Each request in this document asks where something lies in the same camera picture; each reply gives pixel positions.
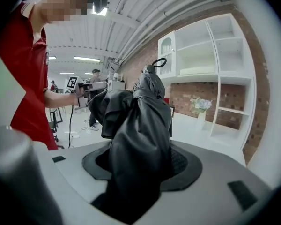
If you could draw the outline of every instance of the sneaker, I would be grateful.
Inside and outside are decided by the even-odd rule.
[[[89,129],[90,129],[90,130],[93,130],[93,131],[98,131],[98,130],[99,130],[99,129],[96,128],[95,126],[90,126]]]

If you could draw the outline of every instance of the white vase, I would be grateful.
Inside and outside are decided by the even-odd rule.
[[[196,123],[196,130],[201,131],[205,124],[205,118],[206,118],[206,111],[201,112],[198,115],[197,123]]]

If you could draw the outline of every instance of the ceiling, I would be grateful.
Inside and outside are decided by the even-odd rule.
[[[92,14],[45,26],[51,49],[51,73],[74,72],[81,78],[92,69],[108,73],[174,18],[200,5],[225,0],[108,0],[106,16]],[[75,60],[74,56],[101,62]]]

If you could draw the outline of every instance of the white cabinet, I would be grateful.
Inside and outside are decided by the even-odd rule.
[[[242,149],[250,132],[256,106],[254,63],[248,43],[232,14],[210,17],[159,40],[158,58],[168,62],[157,74],[165,83],[218,82],[214,121],[210,139],[225,146]],[[220,107],[221,84],[245,86],[243,110]],[[240,129],[216,123],[219,112],[241,115]]]

